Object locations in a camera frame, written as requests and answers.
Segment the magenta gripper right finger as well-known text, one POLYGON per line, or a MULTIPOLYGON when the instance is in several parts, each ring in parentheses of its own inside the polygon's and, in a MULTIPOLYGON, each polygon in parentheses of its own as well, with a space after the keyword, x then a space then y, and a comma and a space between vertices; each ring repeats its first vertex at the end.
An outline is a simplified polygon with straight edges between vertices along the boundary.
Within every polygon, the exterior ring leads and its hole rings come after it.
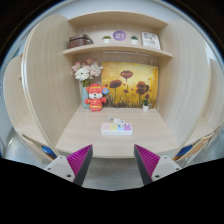
POLYGON ((170 157, 158 156, 137 144, 134 145, 134 156, 144 185, 181 170, 170 157))

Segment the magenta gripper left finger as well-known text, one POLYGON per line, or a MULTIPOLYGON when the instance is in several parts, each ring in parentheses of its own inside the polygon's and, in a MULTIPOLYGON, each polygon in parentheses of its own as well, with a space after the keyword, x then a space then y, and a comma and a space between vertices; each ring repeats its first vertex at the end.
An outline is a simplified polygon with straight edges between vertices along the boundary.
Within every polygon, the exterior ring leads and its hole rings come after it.
POLYGON ((69 156, 58 156, 45 168, 45 171, 82 186, 92 155, 93 146, 85 146, 69 156))

